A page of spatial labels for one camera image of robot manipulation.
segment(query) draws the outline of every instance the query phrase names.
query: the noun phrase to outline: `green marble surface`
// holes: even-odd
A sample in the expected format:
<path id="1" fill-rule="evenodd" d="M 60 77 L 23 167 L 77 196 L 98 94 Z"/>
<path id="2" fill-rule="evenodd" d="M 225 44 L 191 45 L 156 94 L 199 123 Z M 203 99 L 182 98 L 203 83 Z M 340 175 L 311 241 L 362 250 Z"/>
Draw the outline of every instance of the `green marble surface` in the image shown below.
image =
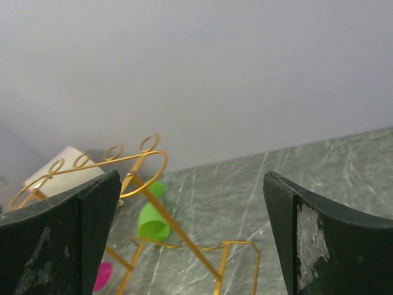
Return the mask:
<path id="1" fill-rule="evenodd" d="M 273 234 L 263 199 L 263 175 L 276 171 L 301 186 L 355 209 L 393 218 L 393 128 L 191 168 L 162 177 L 164 204 L 197 244 L 252 240 L 261 251 L 257 294 L 286 295 Z M 142 196 L 118 211 L 108 245 L 131 260 Z M 178 243 L 172 233 L 167 243 Z M 217 267 L 221 252 L 208 253 Z M 251 293 L 255 254 L 233 246 L 221 294 Z M 113 261 L 107 254 L 104 261 Z M 125 269 L 114 273 L 96 294 L 115 294 Z M 125 295 L 212 294 L 214 280 L 187 248 L 148 245 Z"/>

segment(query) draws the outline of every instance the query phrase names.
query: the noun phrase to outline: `gold metal rack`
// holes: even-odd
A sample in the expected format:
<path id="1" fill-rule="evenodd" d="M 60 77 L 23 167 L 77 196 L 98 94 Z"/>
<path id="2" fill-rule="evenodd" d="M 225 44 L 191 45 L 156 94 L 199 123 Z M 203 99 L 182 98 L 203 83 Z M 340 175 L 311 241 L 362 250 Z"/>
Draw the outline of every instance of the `gold metal rack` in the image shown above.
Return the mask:
<path id="1" fill-rule="evenodd" d="M 138 262 L 138 259 L 143 251 L 143 247 L 147 242 L 152 242 L 157 245 L 160 245 L 164 248 L 167 249 L 177 249 L 180 248 L 183 243 L 186 244 L 191 251 L 195 254 L 195 256 L 204 264 L 204 266 L 212 273 L 214 278 L 216 279 L 216 285 L 214 288 L 214 295 L 219 295 L 220 290 L 222 287 L 222 280 L 224 278 L 224 272 L 225 272 L 225 266 L 227 263 L 227 258 L 229 255 L 230 251 L 230 246 L 233 244 L 241 244 L 241 245 L 250 245 L 253 247 L 253 249 L 256 252 L 256 260 L 255 260 L 255 269 L 254 269 L 254 276 L 253 276 L 253 283 L 252 283 L 252 289 L 251 289 L 251 294 L 255 295 L 255 290 L 257 286 L 257 276 L 258 276 L 258 268 L 259 268 L 259 260 L 260 260 L 260 252 L 257 249 L 256 245 L 252 241 L 221 241 L 216 247 L 210 248 L 210 247 L 202 247 L 194 244 L 194 242 L 191 241 L 191 239 L 188 237 L 188 235 L 183 231 L 181 226 L 177 224 L 177 222 L 173 219 L 173 217 L 165 210 L 163 205 L 160 203 L 159 200 L 148 190 L 148 187 L 156 181 L 161 174 L 163 173 L 166 164 L 168 163 L 168 156 L 166 155 L 166 152 L 163 151 L 154 151 L 155 147 L 157 146 L 160 136 L 158 133 L 155 134 L 155 141 L 154 144 L 149 148 L 149 149 L 144 149 L 144 145 L 148 140 L 151 139 L 150 137 L 147 137 L 139 146 L 140 153 L 136 155 L 131 155 L 128 157 L 122 157 L 119 158 L 121 153 L 123 152 L 123 146 L 120 146 L 119 151 L 112 157 L 109 157 L 109 154 L 113 152 L 117 146 L 112 146 L 110 149 L 107 150 L 107 152 L 104 155 L 104 161 L 101 163 L 96 163 L 93 165 L 85 165 L 89 159 L 90 156 L 82 153 L 76 160 L 74 161 L 73 168 L 72 169 L 67 169 L 67 170 L 60 170 L 62 166 L 64 165 L 64 159 L 57 160 L 49 169 L 49 172 L 46 175 L 43 175 L 33 181 L 32 183 L 28 184 L 26 187 L 24 187 L 10 202 L 10 210 L 15 210 L 19 209 L 23 206 L 25 206 L 29 201 L 32 199 L 36 200 L 44 200 L 47 197 L 40 191 L 40 188 L 53 176 L 55 175 L 60 175 L 60 174 L 65 174 L 65 173 L 70 173 L 78 170 L 84 170 L 84 169 L 89 169 L 93 167 L 100 167 L 112 163 L 119 163 L 123 162 L 126 160 L 131 160 L 131 159 L 136 159 L 135 163 L 133 164 L 132 168 L 129 170 L 127 173 L 126 177 L 122 181 L 122 189 L 120 193 L 120 200 L 129 198 L 133 195 L 138 194 L 141 192 L 145 198 L 155 207 L 155 209 L 165 218 L 166 222 L 171 226 L 172 230 L 174 230 L 178 236 L 180 237 L 181 241 L 179 245 L 167 245 L 164 243 L 156 242 L 154 240 L 148 239 L 148 238 L 131 238 L 131 241 L 137 246 L 136 252 L 131 260 L 131 262 L 127 262 L 124 260 L 120 255 L 118 255 L 112 248 L 106 247 L 105 251 L 107 254 L 111 255 L 118 263 L 120 263 L 124 268 L 126 268 L 126 274 L 123 278 L 123 281 L 121 282 L 117 295 L 122 295 L 124 292 L 124 289 L 128 283 L 128 280 L 131 277 L 132 272 L 134 271 L 134 268 L 136 267 L 136 263 Z M 143 161 L 146 159 L 148 155 L 154 155 L 154 154 L 160 154 L 163 156 L 163 164 L 159 171 L 150 179 L 148 182 L 144 183 L 143 180 L 138 176 L 137 172 L 141 165 L 143 164 Z M 85 158 L 85 160 L 82 163 L 79 163 L 81 159 Z M 133 190 L 132 192 L 129 193 L 124 193 L 126 188 L 130 185 L 130 183 L 133 183 L 136 186 L 136 189 Z M 30 187 L 33 186 L 33 189 L 30 190 L 29 195 L 22 201 L 20 202 L 19 205 L 16 206 L 16 201 L 20 198 L 22 193 L 25 191 L 29 190 Z M 209 260 L 205 257 L 205 255 L 201 251 L 216 251 L 219 250 L 221 247 L 224 248 L 222 256 L 221 256 L 221 263 L 219 266 L 219 269 L 216 270 L 216 268 L 209 262 Z"/>

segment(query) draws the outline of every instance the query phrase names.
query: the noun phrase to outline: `pink object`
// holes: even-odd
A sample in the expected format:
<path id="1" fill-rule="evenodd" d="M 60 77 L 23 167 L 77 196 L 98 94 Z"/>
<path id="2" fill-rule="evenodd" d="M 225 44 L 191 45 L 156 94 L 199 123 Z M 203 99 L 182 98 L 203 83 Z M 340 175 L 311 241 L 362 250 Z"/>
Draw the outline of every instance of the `pink object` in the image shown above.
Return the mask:
<path id="1" fill-rule="evenodd" d="M 101 290 L 109 281 L 111 275 L 112 275 L 112 264 L 110 264 L 109 262 L 101 263 L 98 269 L 98 275 L 93 291 Z"/>

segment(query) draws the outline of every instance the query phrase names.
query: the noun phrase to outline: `green plastic cup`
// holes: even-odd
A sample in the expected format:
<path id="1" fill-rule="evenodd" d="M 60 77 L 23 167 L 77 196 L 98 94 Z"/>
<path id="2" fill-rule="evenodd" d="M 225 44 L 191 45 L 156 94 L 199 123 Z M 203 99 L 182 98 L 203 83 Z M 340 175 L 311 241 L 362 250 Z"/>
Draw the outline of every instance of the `green plastic cup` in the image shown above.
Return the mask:
<path id="1" fill-rule="evenodd" d="M 143 206 L 138 218 L 138 237 L 156 242 L 166 239 L 171 232 L 169 224 L 151 203 Z"/>
<path id="2" fill-rule="evenodd" d="M 154 181 L 150 186 L 149 186 L 149 190 L 151 191 L 151 193 L 156 196 L 157 198 L 160 198 L 163 196 L 163 194 L 165 193 L 165 187 L 164 185 L 159 182 L 159 181 Z"/>

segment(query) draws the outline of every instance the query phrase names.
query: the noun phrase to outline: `gray wall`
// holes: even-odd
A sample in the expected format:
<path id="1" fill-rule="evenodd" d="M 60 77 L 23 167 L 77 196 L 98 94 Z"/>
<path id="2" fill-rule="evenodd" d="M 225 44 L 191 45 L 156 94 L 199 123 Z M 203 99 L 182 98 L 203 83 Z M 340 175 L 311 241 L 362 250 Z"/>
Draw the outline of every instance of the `gray wall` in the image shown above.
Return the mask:
<path id="1" fill-rule="evenodd" d="M 23 182 L 47 161 L 0 122 L 0 176 L 8 184 L 0 187 L 4 211 L 11 199 L 23 189 Z"/>
<path id="2" fill-rule="evenodd" d="M 157 131 L 177 170 L 393 125 L 393 1 L 0 6 L 0 118 L 46 157 Z"/>

